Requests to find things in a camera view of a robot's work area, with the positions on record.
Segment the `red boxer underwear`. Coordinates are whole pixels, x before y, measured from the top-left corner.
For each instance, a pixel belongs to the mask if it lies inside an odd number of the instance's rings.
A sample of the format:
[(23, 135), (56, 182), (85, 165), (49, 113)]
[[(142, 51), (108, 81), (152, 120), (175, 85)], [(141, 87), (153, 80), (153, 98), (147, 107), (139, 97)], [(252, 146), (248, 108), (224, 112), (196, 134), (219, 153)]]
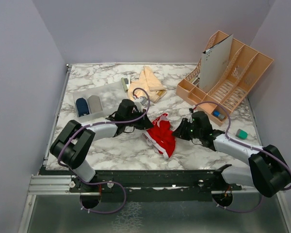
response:
[(176, 147), (176, 139), (172, 135), (173, 127), (168, 119), (167, 113), (161, 114), (152, 121), (153, 127), (142, 133), (146, 142), (154, 148), (154, 150), (163, 155), (165, 159), (169, 159)]

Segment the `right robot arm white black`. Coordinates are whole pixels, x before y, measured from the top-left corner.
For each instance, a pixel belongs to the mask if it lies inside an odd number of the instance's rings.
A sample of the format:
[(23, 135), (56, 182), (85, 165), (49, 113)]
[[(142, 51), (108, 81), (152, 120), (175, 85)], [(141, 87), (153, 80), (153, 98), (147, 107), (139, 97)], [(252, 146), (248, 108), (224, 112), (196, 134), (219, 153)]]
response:
[(230, 184), (241, 184), (255, 187), (263, 196), (270, 198), (291, 184), (291, 171), (275, 146), (251, 146), (228, 137), (226, 132), (213, 129), (203, 111), (194, 112), (191, 120), (183, 118), (172, 135), (187, 141), (198, 139), (202, 146), (248, 165), (248, 169), (228, 166), (214, 176), (213, 184), (219, 190)]

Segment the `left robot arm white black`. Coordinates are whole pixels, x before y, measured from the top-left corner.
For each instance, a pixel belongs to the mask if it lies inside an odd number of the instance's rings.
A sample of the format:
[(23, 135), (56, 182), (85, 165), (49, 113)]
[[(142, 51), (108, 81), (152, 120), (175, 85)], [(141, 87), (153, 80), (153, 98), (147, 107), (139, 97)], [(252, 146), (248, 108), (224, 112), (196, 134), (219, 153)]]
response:
[(148, 130), (154, 125), (147, 112), (137, 101), (123, 99), (117, 111), (104, 121), (87, 125), (70, 120), (50, 146), (50, 153), (59, 165), (70, 169), (81, 179), (81, 186), (90, 192), (96, 189), (96, 171), (86, 161), (86, 156), (94, 141), (112, 138), (124, 133), (127, 127)]

